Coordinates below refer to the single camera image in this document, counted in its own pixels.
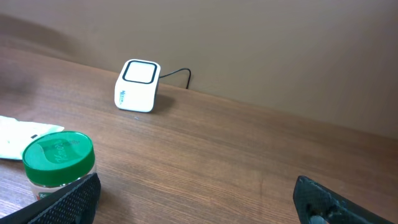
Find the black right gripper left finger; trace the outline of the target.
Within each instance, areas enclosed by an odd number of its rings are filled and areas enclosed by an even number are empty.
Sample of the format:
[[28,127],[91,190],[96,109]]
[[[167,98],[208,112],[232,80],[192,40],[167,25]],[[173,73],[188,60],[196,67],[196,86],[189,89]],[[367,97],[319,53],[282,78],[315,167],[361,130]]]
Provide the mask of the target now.
[[100,194],[101,182],[95,172],[1,218],[1,224],[92,224]]

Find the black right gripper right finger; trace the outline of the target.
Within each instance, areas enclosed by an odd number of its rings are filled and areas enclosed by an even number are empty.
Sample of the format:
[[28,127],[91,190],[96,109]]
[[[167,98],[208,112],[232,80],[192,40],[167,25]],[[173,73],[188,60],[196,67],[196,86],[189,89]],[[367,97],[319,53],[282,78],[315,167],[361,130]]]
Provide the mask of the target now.
[[293,201],[301,224],[392,224],[304,175],[297,178]]

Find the green-lid seasoning jar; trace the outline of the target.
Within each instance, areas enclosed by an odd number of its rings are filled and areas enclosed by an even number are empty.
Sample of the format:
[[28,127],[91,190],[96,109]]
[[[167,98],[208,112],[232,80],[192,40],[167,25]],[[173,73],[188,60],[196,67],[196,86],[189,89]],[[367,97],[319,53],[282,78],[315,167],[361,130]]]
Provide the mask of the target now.
[[96,172],[93,141],[76,131],[39,137],[25,148],[22,161],[36,200]]

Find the light teal tissue packet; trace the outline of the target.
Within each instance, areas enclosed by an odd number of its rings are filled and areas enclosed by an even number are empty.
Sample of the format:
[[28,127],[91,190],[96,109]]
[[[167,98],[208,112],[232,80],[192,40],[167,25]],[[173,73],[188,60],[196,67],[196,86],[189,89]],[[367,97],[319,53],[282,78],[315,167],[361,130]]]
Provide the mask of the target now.
[[32,141],[63,130],[63,126],[1,116],[1,159],[21,160],[23,151]]

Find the white barcode scanner box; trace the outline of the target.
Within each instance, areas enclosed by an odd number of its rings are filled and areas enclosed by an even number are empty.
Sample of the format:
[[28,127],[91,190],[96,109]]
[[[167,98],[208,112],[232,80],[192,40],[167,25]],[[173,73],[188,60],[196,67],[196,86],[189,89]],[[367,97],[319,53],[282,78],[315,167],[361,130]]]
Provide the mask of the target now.
[[140,59],[128,60],[114,87],[114,104],[121,110],[149,113],[154,109],[161,66]]

